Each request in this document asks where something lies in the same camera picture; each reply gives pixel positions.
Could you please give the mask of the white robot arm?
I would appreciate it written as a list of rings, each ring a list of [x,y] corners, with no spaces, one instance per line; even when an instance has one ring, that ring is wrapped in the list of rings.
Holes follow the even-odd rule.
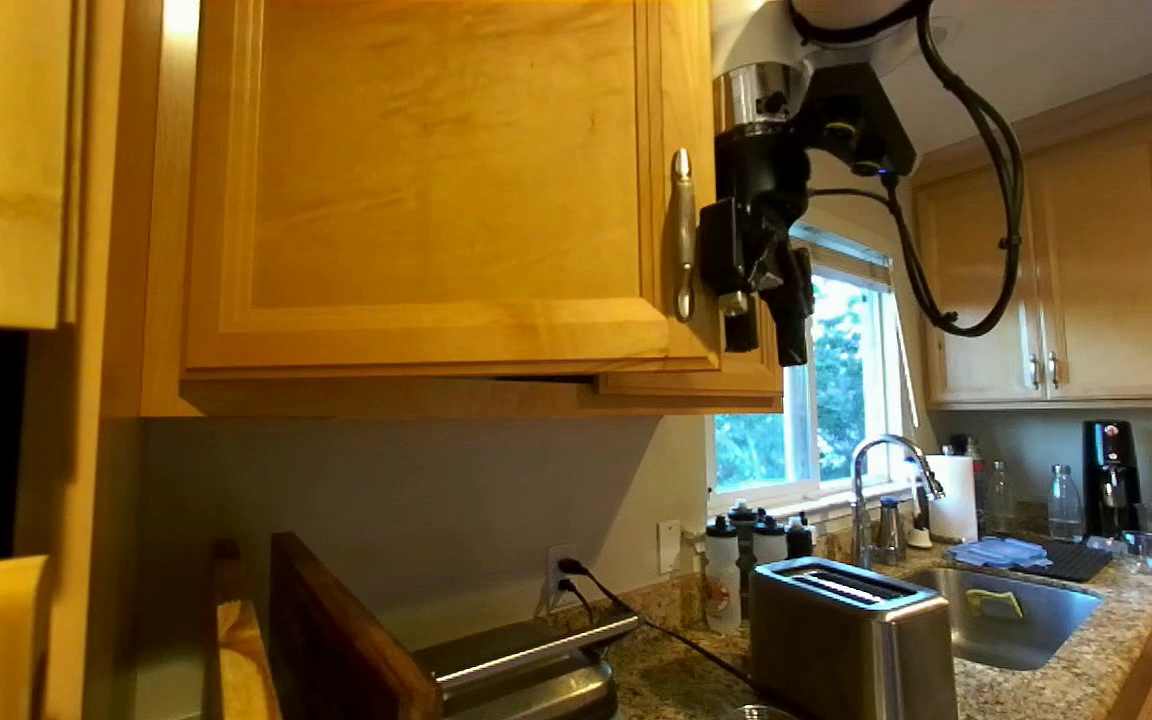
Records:
[[[876,42],[912,10],[859,29],[810,19],[806,0],[708,0],[717,202],[700,210],[700,280],[719,297],[724,349],[777,328],[777,362],[806,362],[810,259],[793,246],[806,211],[810,154],[855,177],[901,179],[916,150],[872,69]]]

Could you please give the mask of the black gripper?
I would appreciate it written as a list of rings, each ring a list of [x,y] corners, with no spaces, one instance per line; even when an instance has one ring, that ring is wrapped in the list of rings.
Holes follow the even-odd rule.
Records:
[[[717,140],[717,202],[700,211],[700,280],[719,297],[724,349],[760,343],[768,310],[777,362],[806,362],[810,269],[786,242],[806,210],[806,156],[783,130],[732,130]]]

